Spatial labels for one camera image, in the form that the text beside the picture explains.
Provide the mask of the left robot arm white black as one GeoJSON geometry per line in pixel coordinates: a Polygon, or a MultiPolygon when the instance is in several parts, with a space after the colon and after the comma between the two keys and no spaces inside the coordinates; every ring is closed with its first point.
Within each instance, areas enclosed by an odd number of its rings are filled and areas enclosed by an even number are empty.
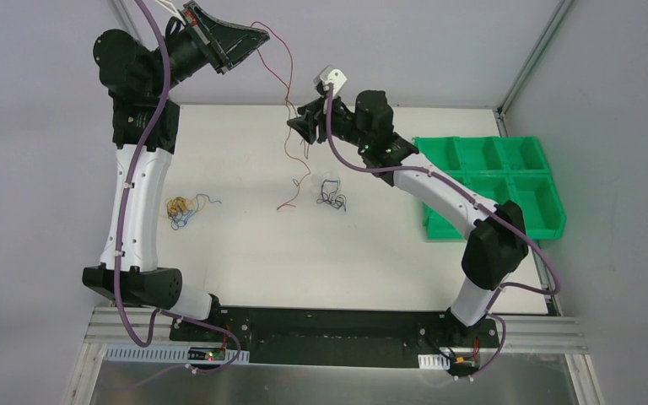
{"type": "Polygon", "coordinates": [[[113,102],[117,175],[105,248],[98,264],[84,269],[83,284],[124,305],[190,317],[203,341],[224,329],[224,319],[212,311],[216,298],[186,286],[180,270],[158,264],[159,208],[180,115],[169,92],[203,67],[229,72],[268,38],[265,30],[216,19],[191,1],[157,32],[154,50],[119,29],[94,43],[100,82],[113,102]]]}

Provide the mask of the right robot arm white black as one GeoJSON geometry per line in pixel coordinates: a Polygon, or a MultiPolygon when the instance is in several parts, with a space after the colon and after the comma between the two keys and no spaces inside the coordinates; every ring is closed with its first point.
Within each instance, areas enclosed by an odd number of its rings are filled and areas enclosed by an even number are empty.
{"type": "Polygon", "coordinates": [[[338,138],[355,146],[364,162],[359,171],[418,198],[464,238],[465,280],[445,314],[446,337],[464,346],[477,337],[497,288],[528,255],[523,213],[515,202],[482,197],[439,170],[395,132],[393,121],[385,92],[365,90],[352,110],[323,94],[299,107],[287,125],[308,144],[338,138]]]}

